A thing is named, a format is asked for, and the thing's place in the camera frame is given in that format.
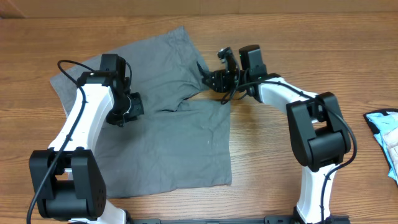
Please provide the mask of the grey shorts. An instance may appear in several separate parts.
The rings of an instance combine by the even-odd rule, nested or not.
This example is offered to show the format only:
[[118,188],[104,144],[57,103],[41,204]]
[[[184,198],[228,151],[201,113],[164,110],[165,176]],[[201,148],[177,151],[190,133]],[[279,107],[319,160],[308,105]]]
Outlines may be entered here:
[[130,65],[144,114],[119,128],[104,124],[95,158],[109,198],[229,185],[228,104],[198,100],[205,61],[183,27],[114,53]]

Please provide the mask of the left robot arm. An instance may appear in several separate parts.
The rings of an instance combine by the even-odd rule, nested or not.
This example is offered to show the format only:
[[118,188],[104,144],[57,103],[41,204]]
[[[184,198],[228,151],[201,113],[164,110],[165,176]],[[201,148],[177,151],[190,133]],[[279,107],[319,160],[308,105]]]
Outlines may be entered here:
[[106,184],[94,157],[102,125],[123,127],[144,114],[131,92],[131,66],[117,54],[103,54],[98,70],[86,67],[72,82],[76,99],[62,130],[46,150],[33,151],[29,169],[33,209],[43,218],[68,223],[132,223],[126,210],[106,198]]

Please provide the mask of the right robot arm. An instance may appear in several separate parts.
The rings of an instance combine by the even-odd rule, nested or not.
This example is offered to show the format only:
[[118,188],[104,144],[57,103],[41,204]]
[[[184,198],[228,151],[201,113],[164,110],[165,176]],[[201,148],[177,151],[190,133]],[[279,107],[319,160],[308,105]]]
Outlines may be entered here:
[[264,223],[349,223],[349,217],[330,212],[335,172],[343,167],[351,149],[351,131],[336,96],[301,90],[280,75],[268,73],[258,45],[241,48],[239,58],[227,47],[218,52],[218,58],[225,65],[223,70],[198,67],[203,84],[224,93],[222,104],[242,92],[285,113],[292,152],[302,166],[300,197],[293,214],[268,216]]

